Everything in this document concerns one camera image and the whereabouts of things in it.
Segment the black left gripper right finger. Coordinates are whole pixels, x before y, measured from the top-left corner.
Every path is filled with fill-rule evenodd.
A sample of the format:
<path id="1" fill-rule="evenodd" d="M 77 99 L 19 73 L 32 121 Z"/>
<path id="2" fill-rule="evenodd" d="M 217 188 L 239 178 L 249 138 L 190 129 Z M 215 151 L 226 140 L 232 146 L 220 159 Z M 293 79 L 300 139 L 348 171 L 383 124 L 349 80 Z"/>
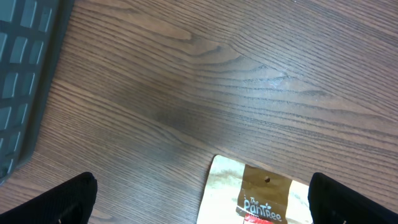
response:
<path id="1" fill-rule="evenodd" d="M 314 224 L 397 224 L 397 214 L 316 172 L 308 190 Z"/>

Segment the beige cookie bag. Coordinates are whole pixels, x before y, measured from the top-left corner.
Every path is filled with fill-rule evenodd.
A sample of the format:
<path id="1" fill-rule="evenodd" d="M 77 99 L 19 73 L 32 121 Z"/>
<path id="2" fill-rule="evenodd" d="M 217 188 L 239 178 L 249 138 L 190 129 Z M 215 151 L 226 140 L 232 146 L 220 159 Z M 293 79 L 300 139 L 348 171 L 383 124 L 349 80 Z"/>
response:
<path id="1" fill-rule="evenodd" d="M 313 223 L 307 185 L 221 155 L 215 156 L 197 224 L 243 224 L 247 213 L 275 224 Z"/>

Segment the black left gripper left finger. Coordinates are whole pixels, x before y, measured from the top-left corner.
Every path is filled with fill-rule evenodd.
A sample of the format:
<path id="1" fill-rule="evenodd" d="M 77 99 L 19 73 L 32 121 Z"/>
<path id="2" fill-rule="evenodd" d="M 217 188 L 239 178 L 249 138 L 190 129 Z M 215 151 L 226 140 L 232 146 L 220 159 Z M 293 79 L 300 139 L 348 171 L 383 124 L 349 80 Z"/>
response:
<path id="1" fill-rule="evenodd" d="M 97 191 L 93 174 L 84 172 L 2 213 L 1 224 L 87 224 Z"/>

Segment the red snack bar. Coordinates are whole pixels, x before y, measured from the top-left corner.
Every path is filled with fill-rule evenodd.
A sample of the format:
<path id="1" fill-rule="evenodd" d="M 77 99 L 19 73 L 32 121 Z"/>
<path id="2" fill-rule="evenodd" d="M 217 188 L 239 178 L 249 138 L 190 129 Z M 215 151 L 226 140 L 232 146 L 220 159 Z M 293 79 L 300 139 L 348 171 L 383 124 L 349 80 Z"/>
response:
<path id="1" fill-rule="evenodd" d="M 246 216 L 244 217 L 243 224 L 274 224 L 274 223 L 247 213 Z"/>

